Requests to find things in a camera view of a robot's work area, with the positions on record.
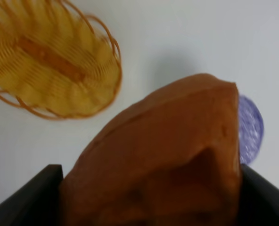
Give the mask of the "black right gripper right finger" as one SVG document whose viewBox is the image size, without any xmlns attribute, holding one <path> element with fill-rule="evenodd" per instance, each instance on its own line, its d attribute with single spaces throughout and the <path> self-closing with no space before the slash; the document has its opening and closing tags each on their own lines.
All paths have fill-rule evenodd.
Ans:
<svg viewBox="0 0 279 226">
<path fill-rule="evenodd" d="M 279 189 L 249 166 L 241 165 L 236 226 L 279 226 Z"/>
</svg>

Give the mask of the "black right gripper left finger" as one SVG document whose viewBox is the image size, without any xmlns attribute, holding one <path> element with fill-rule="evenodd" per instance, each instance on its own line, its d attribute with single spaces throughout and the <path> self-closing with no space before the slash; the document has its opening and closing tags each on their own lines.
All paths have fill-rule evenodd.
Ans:
<svg viewBox="0 0 279 226">
<path fill-rule="evenodd" d="M 0 204 L 0 226 L 58 226 L 62 166 L 50 164 Z"/>
</svg>

